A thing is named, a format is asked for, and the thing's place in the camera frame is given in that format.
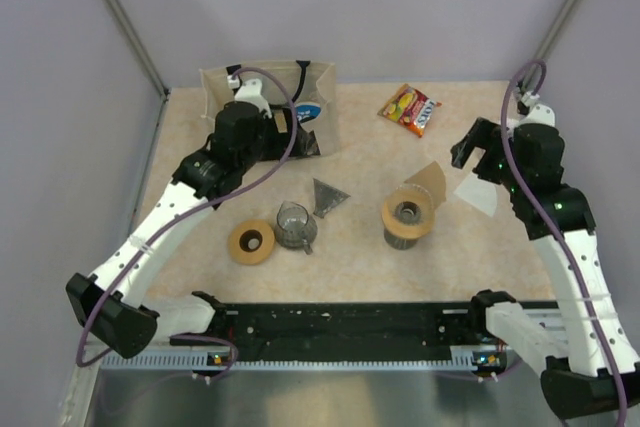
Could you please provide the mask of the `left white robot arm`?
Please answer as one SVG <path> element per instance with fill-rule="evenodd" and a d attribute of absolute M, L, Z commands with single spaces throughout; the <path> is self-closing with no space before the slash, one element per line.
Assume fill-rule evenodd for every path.
<path fill-rule="evenodd" d="M 280 169 L 275 164 L 252 183 L 243 182 L 268 146 L 273 113 L 262 94 L 263 79 L 284 87 L 272 73 L 257 67 L 228 76 L 234 98 L 216 115 L 205 144 L 180 162 L 155 207 L 125 242 L 91 274 L 76 273 L 67 282 L 67 296 L 83 328 L 78 366 L 90 364 L 84 357 L 90 336 L 130 359 L 159 339 L 196 335 L 212 344 L 226 334 L 227 321 L 216 313 L 216 302 L 207 294 L 195 292 L 156 305 L 144 300 L 156 275 L 199 223 Z"/>

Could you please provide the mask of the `white paper coffee filter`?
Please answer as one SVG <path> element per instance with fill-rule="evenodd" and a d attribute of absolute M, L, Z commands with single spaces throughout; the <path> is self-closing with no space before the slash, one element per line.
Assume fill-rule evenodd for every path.
<path fill-rule="evenodd" d="M 488 217 L 497 210 L 498 197 L 496 185 L 481 180 L 476 174 L 469 173 L 454 190 L 454 195 Z"/>

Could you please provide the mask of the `clear glass dripper cone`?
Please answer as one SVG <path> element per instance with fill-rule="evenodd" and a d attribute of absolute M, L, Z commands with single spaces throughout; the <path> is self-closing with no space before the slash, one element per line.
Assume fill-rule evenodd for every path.
<path fill-rule="evenodd" d="M 394 192 L 390 209 L 397 220 L 407 225 L 426 223 L 435 214 L 431 194 L 417 184 L 404 183 L 399 186 Z"/>

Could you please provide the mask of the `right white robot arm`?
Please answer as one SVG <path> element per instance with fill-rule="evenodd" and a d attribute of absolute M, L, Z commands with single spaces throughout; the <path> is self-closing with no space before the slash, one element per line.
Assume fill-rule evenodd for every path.
<path fill-rule="evenodd" d="M 559 341 L 510 294 L 483 290 L 466 327 L 476 341 L 505 342 L 537 375 L 551 411 L 566 421 L 605 412 L 624 425 L 639 403 L 639 354 L 614 306 L 585 195 L 563 181 L 565 142 L 553 111 L 535 107 L 514 127 L 479 117 L 451 149 L 462 168 L 474 150 L 482 181 L 503 186 L 515 217 L 543 261 L 565 329 Z"/>

